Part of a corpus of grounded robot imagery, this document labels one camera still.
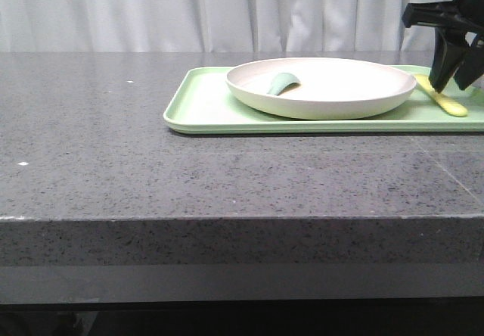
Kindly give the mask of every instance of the dark floor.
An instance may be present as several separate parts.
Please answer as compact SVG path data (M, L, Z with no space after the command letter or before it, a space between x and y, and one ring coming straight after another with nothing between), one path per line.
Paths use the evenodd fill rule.
M96 310L77 306L72 312L58 308L7 312L0 307L5 310L0 313L0 336L484 335L483 297L111 304L97 305Z

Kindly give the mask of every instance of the round plate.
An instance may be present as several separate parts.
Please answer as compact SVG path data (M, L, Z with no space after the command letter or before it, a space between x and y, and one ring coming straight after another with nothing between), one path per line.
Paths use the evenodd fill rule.
M268 95L278 73L293 73L301 84L279 96ZM342 58L276 58L230 69L233 95L266 113L309 120L371 117L398 107L417 81L405 71Z

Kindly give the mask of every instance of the white curtain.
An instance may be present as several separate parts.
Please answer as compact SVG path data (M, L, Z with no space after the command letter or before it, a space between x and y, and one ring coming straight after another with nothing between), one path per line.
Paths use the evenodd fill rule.
M0 51L371 51L433 48L408 2L0 0Z

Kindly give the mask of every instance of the green tray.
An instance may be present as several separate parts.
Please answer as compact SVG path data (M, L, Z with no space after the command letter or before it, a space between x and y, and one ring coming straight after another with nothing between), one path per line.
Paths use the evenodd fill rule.
M428 67L395 65L408 73L428 74ZM417 89L399 107L360 120L295 120L252 109L239 102L225 83L231 67L188 71L163 115L168 126L185 134L310 132L478 132L484 130L484 92L461 91L452 80L445 93L467 109L467 117L446 114Z

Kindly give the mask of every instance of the gray quartz slab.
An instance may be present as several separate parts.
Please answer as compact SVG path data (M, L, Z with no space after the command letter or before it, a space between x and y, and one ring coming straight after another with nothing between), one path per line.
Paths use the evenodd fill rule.
M163 122L191 68L278 56L0 54L0 266L482 261L479 133L189 136Z

